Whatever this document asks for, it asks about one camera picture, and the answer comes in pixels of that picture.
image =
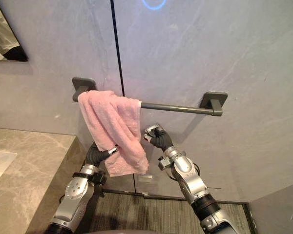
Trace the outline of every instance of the mirror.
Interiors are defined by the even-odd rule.
[[[0,9],[0,61],[8,60],[28,61],[27,55]]]

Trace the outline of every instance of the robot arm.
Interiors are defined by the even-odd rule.
[[[161,148],[164,156],[159,158],[159,168],[163,171],[171,168],[171,173],[178,182],[181,192],[193,208],[200,220],[201,227],[206,234],[238,234],[230,218],[222,210],[199,175],[199,169],[173,146],[166,131],[155,124],[146,129],[144,139]]]
[[[99,151],[95,143],[90,147],[85,165],[66,187],[65,195],[58,206],[45,234],[72,234],[79,226],[89,200],[95,193],[96,185],[105,183],[104,172],[98,171],[102,160],[117,152],[117,146],[108,151]]]

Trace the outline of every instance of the blue light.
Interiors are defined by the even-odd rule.
[[[163,0],[163,1],[161,2],[161,4],[158,4],[157,6],[150,6],[150,5],[146,2],[146,0],[142,0],[142,2],[143,2],[143,4],[144,4],[144,6],[146,6],[148,9],[150,9],[150,10],[152,10],[152,11],[156,11],[156,10],[161,9],[161,8],[165,5],[166,0]]]

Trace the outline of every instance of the marble countertop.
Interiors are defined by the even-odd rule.
[[[0,129],[0,151],[18,154],[0,177],[0,234],[27,232],[74,141],[70,135]]]

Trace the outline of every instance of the gray wall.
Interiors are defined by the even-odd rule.
[[[72,101],[74,76],[121,95],[108,1],[0,0],[29,62],[0,62],[0,128],[91,135]],[[110,179],[134,191],[131,175]]]
[[[260,234],[293,234],[293,185],[250,203]]]
[[[0,63],[0,127],[89,144],[70,79],[120,94],[109,1],[0,4],[29,55]],[[158,11],[116,0],[115,12],[127,97],[196,106],[206,91],[229,93],[222,117],[142,110],[142,129],[162,124],[220,188],[216,199],[248,202],[293,184],[293,0],[169,0]],[[143,145],[154,181],[136,178],[137,192],[181,196],[157,168],[161,151]],[[130,191],[132,179],[110,188]]]
[[[222,117],[142,110],[201,167],[219,200],[252,201],[293,184],[293,0],[178,1],[151,11],[115,1],[125,93],[145,102],[197,106],[229,94]],[[139,192],[182,196],[160,172]]]

